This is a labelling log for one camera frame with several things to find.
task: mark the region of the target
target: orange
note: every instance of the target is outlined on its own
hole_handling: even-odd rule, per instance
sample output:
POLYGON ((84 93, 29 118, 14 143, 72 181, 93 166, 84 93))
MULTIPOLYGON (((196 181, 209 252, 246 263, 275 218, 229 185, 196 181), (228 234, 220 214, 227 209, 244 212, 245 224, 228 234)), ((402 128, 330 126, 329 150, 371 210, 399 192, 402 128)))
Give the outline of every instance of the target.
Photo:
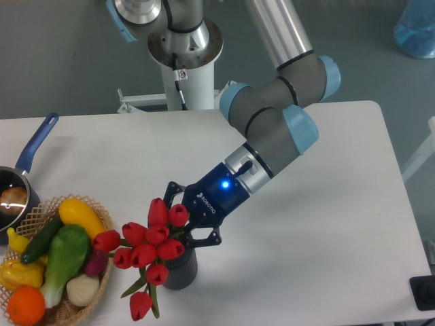
POLYGON ((35 324, 46 313, 44 296, 37 288, 26 285, 10 296, 7 313, 15 324, 35 324))

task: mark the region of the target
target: blue light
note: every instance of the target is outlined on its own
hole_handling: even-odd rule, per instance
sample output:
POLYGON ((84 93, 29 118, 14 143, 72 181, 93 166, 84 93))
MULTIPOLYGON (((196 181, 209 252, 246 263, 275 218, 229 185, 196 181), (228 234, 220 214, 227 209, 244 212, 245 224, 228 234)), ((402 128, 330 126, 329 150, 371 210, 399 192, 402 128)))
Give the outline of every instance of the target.
POLYGON ((222 188, 226 189, 230 186, 230 183, 228 181, 223 181, 221 184, 222 188))

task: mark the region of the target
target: garlic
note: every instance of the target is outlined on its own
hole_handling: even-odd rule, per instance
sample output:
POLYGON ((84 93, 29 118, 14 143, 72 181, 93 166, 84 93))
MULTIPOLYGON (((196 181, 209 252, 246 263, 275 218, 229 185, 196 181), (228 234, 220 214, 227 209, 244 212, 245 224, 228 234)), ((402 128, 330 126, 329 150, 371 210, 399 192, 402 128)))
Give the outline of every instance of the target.
POLYGON ((67 283, 68 299, 75 306, 87 306, 97 294, 99 287, 98 276, 82 274, 67 283))

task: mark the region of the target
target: pot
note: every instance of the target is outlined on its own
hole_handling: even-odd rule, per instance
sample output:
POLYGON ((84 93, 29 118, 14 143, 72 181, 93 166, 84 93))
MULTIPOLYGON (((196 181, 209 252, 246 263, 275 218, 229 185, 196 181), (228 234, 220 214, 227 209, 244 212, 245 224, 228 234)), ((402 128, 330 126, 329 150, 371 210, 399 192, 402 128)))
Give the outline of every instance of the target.
POLYGON ((0 245, 8 243, 6 230, 19 226, 26 214, 41 202, 27 181, 26 174, 30 172, 37 149, 58 119, 57 113, 47 115, 22 150, 15 168, 0 166, 0 245))

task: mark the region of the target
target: black vase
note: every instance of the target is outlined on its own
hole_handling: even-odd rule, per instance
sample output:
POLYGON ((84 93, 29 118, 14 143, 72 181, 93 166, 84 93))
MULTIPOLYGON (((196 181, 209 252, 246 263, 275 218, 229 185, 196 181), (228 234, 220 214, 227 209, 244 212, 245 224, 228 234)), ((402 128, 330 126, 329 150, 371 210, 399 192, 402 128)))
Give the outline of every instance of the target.
POLYGON ((166 261, 168 279, 164 287, 171 290, 181 290, 189 286, 198 273, 198 260, 195 249, 186 249, 178 258, 166 261))

